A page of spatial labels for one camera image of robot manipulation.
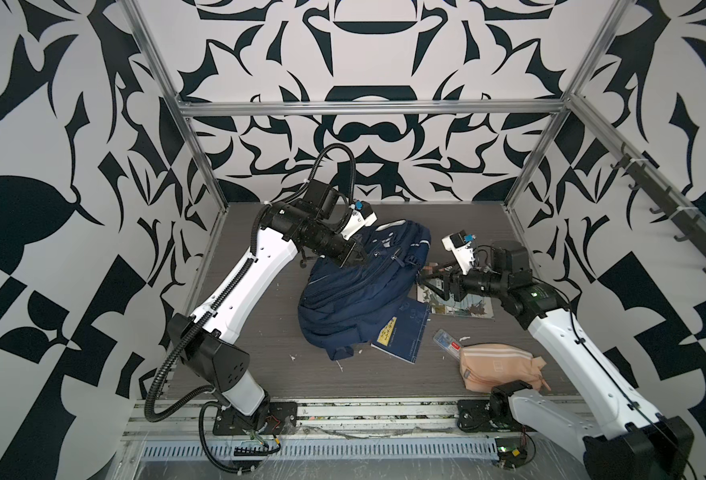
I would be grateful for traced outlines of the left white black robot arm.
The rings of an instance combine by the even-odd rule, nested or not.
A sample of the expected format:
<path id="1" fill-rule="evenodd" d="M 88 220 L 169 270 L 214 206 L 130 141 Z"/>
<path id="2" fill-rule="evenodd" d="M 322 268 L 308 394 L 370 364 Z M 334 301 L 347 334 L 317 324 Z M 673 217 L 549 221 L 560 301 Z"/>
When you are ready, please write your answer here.
<path id="1" fill-rule="evenodd" d="M 342 219 L 329 223 L 341 196 L 332 186 L 311 180 L 299 198 L 264 206 L 253 223 L 249 247 L 230 274 L 188 318 L 167 328 L 178 360 L 246 418 L 262 414 L 268 395 L 249 371 L 249 354 L 236 342 L 274 279 L 304 250 L 341 267 L 366 259 L 354 236 L 377 216 L 369 203 L 349 199 Z"/>

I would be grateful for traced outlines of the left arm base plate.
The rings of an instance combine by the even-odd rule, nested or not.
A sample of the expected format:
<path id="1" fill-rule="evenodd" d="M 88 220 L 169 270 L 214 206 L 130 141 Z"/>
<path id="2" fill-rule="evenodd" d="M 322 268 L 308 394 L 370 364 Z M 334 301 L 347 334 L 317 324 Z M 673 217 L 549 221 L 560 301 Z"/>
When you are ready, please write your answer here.
<path id="1" fill-rule="evenodd" d="M 259 435 L 282 435 L 297 425 L 297 402 L 263 402 L 252 415 L 228 407 L 217 413 L 213 434 L 237 436 L 256 432 Z"/>

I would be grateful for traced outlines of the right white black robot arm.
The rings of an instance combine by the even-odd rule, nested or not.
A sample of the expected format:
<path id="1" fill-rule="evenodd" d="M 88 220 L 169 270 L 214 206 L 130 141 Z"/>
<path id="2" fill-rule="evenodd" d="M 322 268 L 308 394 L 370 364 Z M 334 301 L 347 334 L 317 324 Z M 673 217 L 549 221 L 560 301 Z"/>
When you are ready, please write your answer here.
<path id="1" fill-rule="evenodd" d="M 569 300 L 534 276 L 526 248 L 496 242 L 481 267 L 473 239 L 464 231 L 443 238 L 455 259 L 422 274 L 421 285 L 444 300 L 469 294 L 499 299 L 560 365 L 594 417 L 588 423 L 546 399 L 533 382 L 511 380 L 492 387 L 489 420 L 541 433 L 581 461 L 592 479 L 695 477 L 691 428 L 679 417 L 664 416 L 619 373 L 584 331 Z"/>

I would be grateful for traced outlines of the navy blue notebook yellow label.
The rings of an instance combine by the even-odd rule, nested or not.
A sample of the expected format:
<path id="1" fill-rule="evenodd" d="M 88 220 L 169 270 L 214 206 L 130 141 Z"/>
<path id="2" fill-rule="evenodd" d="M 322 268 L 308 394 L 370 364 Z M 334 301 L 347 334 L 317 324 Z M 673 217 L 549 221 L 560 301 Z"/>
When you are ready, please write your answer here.
<path id="1" fill-rule="evenodd" d="M 415 364 L 430 314 L 428 304 L 407 298 L 380 330 L 371 346 Z"/>

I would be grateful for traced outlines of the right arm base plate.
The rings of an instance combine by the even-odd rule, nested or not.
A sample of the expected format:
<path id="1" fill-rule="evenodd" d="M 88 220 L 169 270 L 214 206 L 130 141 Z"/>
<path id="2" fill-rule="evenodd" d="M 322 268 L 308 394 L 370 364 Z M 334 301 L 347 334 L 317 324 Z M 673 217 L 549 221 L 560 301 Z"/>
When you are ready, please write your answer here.
<path id="1" fill-rule="evenodd" d="M 517 421 L 510 406 L 502 400 L 459 400 L 457 427 L 465 433 L 522 432 L 526 425 Z"/>

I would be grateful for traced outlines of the navy blue student backpack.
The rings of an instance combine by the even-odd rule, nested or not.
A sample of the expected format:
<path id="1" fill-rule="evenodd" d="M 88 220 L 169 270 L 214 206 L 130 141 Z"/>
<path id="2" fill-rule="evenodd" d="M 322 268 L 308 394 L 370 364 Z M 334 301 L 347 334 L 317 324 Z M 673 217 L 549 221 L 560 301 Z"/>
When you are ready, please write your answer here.
<path id="1" fill-rule="evenodd" d="M 366 227 L 354 238 L 365 248 L 366 263 L 339 267 L 317 260 L 298 305 L 305 339 L 332 361 L 352 358 L 358 346 L 371 344 L 411 298 L 432 243 L 429 228 L 412 220 Z"/>

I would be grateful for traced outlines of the illustrated comic picture book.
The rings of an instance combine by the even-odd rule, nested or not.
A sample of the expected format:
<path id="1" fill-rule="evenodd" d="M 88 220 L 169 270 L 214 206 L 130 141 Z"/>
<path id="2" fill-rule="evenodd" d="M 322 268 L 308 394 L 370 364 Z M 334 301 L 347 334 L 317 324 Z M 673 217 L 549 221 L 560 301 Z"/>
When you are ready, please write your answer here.
<path id="1" fill-rule="evenodd" d="M 419 285 L 417 300 L 427 304 L 432 314 L 481 319 L 494 317 L 492 299 L 489 297 L 469 294 L 461 301 L 443 300 L 434 291 Z"/>

